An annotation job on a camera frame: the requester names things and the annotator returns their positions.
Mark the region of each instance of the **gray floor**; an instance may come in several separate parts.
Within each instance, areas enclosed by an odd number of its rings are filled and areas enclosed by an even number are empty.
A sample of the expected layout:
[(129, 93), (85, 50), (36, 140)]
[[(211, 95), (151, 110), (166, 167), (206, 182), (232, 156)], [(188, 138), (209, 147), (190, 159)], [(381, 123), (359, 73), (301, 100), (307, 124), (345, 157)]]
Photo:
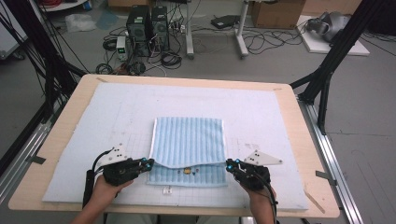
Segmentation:
[[(64, 15), (71, 13), (85, 12), (74, 8), (53, 16), (61, 21)], [(102, 10), (93, 10), (89, 14), (95, 21), (107, 15)], [(210, 19), (194, 19), (193, 23), (210, 27)], [(117, 19), (108, 27), (66, 33), (64, 38), (86, 67), (94, 71), (96, 65), (103, 62), (103, 37), (125, 22), (125, 19)], [(230, 34), (196, 34), (194, 39), (196, 51), (200, 53), (196, 53), (191, 61), (182, 50), (182, 66), (177, 70), (165, 70), (168, 77), (291, 83), (315, 71), (325, 57), (323, 54), (308, 53), (302, 44), (270, 49), (260, 55), (249, 55), (241, 61), (236, 42)], [(396, 53), (394, 42), (371, 41)], [(396, 175), (393, 171), (396, 167), (396, 116), (393, 111), (396, 106), (393, 97), (396, 89), (392, 88), (396, 83), (395, 57), (364, 40), (361, 43), (370, 51), (370, 56), (347, 56), (333, 76), (326, 129), (364, 223), (395, 223)], [(66, 48), (64, 51), (69, 55), (68, 61), (79, 66), (71, 51)], [(164, 73), (160, 69), (152, 69), (146, 75), (163, 77)], [(0, 127), (0, 156), (7, 151), (43, 100), (28, 60), (0, 61), (0, 118), (3, 121)], [(7, 208), (9, 197), (0, 205), (1, 223), (53, 223), (54, 220), (67, 223), (76, 214), (11, 211)], [(281, 223), (302, 223), (296, 218), (280, 220)], [(311, 223), (346, 223), (344, 217), (308, 220)]]

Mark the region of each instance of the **wooden table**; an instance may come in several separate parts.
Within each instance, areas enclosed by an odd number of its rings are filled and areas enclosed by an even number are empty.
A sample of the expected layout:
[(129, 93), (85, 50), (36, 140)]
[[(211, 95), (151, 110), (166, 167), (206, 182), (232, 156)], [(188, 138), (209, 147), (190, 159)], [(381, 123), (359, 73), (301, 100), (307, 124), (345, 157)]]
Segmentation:
[[(285, 122), (291, 148), (304, 185), (309, 209), (303, 212), (279, 211), (279, 217), (338, 217), (340, 212), (327, 179), (316, 176), (323, 172), (318, 153), (305, 124), (302, 112), (291, 87), (287, 84), (183, 79), (168, 77), (122, 77), (87, 75), (79, 82), (61, 116), (54, 124), (47, 140), (37, 156), (47, 159), (43, 164), (32, 163), (14, 195), (9, 208), (38, 211), (79, 211), (80, 203), (43, 203), (42, 198), (52, 179), (57, 162), (69, 142), (80, 117), (89, 104), (96, 86), (101, 82), (134, 83), (149, 85), (225, 88), (240, 90), (273, 91)], [(207, 216), (251, 216), (246, 208), (205, 208), (147, 205), (112, 204), (107, 212), (207, 215)]]

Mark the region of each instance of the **blue striped towel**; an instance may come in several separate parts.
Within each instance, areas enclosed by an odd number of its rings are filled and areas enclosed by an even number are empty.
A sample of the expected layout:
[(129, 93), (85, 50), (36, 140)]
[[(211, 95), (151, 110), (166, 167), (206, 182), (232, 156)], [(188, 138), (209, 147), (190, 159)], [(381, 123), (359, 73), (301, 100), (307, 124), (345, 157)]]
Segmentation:
[(221, 119), (157, 118), (150, 157), (156, 165), (149, 184), (226, 186)]

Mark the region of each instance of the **human hand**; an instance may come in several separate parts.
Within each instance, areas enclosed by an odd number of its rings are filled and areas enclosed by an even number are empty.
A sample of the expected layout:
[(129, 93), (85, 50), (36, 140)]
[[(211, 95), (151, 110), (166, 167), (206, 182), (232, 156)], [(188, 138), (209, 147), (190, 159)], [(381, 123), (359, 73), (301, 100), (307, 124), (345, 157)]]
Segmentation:
[[(273, 224), (274, 212), (273, 206), (271, 205), (271, 195), (269, 195), (269, 192), (267, 192), (265, 189), (253, 191), (245, 188), (242, 185), (241, 187), (247, 192), (250, 198), (250, 211), (256, 219), (257, 224)], [(272, 187), (271, 191), (276, 198), (276, 192)]]
[(97, 209), (103, 211), (111, 204), (111, 202), (113, 202), (117, 193), (121, 192), (123, 188), (131, 185), (133, 182), (134, 181), (131, 180), (115, 187), (108, 184), (105, 177), (100, 175), (96, 179), (95, 187), (93, 188), (93, 193), (89, 203), (94, 204)]
[(93, 193), (82, 209), (82, 211), (73, 219), (72, 224), (87, 224), (93, 223), (100, 214), (105, 211), (105, 209), (113, 202), (123, 188), (129, 186), (134, 181), (128, 181), (119, 186), (112, 186), (105, 181), (105, 178), (100, 175), (96, 179), (95, 187), (93, 188)]

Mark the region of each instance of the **cardboard box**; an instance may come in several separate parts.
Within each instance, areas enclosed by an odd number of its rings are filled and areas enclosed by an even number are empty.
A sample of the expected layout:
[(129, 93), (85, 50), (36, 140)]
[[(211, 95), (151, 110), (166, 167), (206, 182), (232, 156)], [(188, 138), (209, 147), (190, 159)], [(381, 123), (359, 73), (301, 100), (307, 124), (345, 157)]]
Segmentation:
[(361, 0), (306, 0), (303, 15), (320, 16), (325, 11), (352, 15), (360, 3)]
[(108, 6), (115, 10), (129, 11), (133, 5), (148, 5), (152, 7), (151, 0), (107, 0)]
[(281, 0), (275, 4), (256, 2), (251, 19), (258, 28), (294, 29), (305, 0)]

